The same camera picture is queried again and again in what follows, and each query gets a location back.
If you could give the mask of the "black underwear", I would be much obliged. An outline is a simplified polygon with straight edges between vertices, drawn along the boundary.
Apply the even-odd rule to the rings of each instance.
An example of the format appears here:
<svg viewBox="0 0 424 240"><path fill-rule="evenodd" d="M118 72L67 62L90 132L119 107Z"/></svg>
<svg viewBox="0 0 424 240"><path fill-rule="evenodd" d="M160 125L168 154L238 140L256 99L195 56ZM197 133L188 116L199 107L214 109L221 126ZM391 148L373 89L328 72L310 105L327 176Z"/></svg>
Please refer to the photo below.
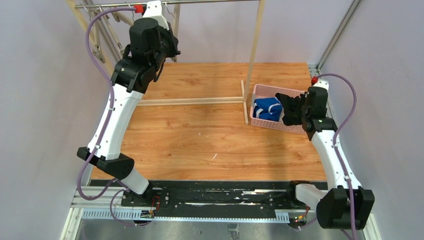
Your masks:
<svg viewBox="0 0 424 240"><path fill-rule="evenodd" d="M276 93L275 97L279 100L282 105L283 116L281 117L282 122L286 126L299 126L302 124L302 117L298 110L299 104L301 103L301 97L292 97L282 93Z"/></svg>

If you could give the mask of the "beige hanger with black underwear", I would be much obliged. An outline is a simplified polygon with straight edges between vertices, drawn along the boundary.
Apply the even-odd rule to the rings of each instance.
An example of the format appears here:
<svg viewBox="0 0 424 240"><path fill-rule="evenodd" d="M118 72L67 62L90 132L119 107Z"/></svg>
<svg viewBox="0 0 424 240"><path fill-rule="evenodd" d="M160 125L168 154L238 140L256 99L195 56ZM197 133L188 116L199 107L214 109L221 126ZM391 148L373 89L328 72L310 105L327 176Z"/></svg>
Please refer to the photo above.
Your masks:
<svg viewBox="0 0 424 240"><path fill-rule="evenodd" d="M166 3L165 3L165 7L168 14L173 19L172 29L173 29L174 36L177 38L179 33L181 5L179 3L173 4L172 11L169 10L169 7Z"/></svg>

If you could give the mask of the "blue underwear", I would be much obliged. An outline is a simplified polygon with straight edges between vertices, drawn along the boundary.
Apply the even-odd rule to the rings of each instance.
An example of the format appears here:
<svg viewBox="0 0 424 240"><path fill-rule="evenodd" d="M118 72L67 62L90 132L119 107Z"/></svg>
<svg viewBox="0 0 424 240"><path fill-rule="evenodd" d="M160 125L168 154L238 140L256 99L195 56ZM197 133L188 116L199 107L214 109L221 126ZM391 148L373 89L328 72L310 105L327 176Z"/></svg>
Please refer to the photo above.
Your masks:
<svg viewBox="0 0 424 240"><path fill-rule="evenodd" d="M283 112L276 97L256 98L253 102L252 116L256 119L279 122Z"/></svg>

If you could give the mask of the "beige hanger with blue underwear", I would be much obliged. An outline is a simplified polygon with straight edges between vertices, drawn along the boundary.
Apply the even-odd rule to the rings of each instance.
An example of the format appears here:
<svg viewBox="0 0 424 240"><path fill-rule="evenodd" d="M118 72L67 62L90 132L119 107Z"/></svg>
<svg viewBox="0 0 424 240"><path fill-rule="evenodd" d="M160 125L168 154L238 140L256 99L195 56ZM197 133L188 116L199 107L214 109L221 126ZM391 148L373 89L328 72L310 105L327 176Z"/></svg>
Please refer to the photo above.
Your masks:
<svg viewBox="0 0 424 240"><path fill-rule="evenodd" d="M111 15L112 17L115 19L116 22L122 22L125 23L129 26L133 26L135 19L134 19L134 14L135 14L135 8L132 6L126 6L126 7L114 7L111 8ZM123 12L131 12L133 14L132 18L129 18L128 16L126 16Z"/></svg>

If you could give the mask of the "beige hanger with cream underwear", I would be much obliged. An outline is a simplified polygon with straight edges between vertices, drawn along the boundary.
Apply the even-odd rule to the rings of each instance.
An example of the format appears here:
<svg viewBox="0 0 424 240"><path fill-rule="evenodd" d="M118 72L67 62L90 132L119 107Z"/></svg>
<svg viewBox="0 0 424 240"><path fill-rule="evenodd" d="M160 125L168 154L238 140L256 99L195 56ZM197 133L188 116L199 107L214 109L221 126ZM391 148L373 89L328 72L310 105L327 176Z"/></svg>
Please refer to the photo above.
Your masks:
<svg viewBox="0 0 424 240"><path fill-rule="evenodd" d="M110 14L105 14L100 18L102 27L104 28L104 41L110 54L115 62L118 62L122 58L122 44L119 40L115 30L113 29L109 19Z"/></svg>

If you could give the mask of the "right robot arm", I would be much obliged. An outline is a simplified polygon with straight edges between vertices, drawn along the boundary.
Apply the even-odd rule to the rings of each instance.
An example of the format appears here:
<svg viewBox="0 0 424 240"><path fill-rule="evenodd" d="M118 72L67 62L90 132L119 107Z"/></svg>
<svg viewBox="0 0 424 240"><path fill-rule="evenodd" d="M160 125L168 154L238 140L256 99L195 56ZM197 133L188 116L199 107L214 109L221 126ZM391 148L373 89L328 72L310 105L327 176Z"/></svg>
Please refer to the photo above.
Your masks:
<svg viewBox="0 0 424 240"><path fill-rule="evenodd" d="M316 213L323 229L362 230L365 228L375 196L363 188L355 177L343 153L337 125L326 116L328 90L311 86L302 96L302 127L315 147L324 172L328 191L299 181L294 187L296 201L309 206Z"/></svg>

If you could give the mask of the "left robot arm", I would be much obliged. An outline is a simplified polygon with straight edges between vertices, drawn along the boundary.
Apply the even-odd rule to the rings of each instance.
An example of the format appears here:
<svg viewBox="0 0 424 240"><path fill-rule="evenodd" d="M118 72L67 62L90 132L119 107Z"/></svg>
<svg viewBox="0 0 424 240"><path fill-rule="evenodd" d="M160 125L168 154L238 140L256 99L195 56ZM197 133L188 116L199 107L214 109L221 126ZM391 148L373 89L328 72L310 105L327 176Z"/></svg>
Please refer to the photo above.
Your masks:
<svg viewBox="0 0 424 240"><path fill-rule="evenodd" d="M136 170L134 159L121 152L121 146L149 84L158 81L166 59L181 52L172 26L164 17L137 19L129 28L129 37L130 43L108 81L111 92L100 124L88 146L77 150L77 156L124 184L131 201L147 205L153 197L153 186Z"/></svg>

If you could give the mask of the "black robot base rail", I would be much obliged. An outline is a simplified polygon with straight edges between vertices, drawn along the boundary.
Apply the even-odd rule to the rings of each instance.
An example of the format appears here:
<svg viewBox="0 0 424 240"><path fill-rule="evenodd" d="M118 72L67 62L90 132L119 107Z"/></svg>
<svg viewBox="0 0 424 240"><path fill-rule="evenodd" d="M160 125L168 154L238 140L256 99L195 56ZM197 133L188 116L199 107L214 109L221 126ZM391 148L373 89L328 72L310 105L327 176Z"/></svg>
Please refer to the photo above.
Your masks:
<svg viewBox="0 0 424 240"><path fill-rule="evenodd" d="M337 207L318 207L295 197L300 181L183 181L154 180L150 196L141 199L117 183L106 191L104 180L85 187L85 200L76 193L72 208L84 219L117 220L124 226L157 222L326 223L342 218Z"/></svg>

